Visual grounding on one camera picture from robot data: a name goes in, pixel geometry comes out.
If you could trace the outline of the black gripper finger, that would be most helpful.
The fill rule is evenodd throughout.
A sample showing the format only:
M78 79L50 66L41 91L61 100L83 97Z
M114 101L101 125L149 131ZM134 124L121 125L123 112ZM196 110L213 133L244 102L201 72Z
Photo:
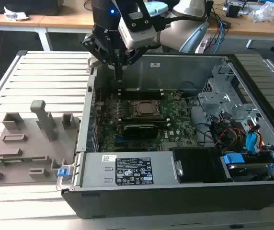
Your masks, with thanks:
M84 39L82 45L102 64L113 69L114 78L119 81L119 60L110 33L100 36L93 33Z
M133 49L132 51L128 51L126 48L121 48L119 50L119 81L122 81L123 76L123 67L127 65L134 64L137 60L139 60L147 51L149 50L149 46L144 46L141 48Z

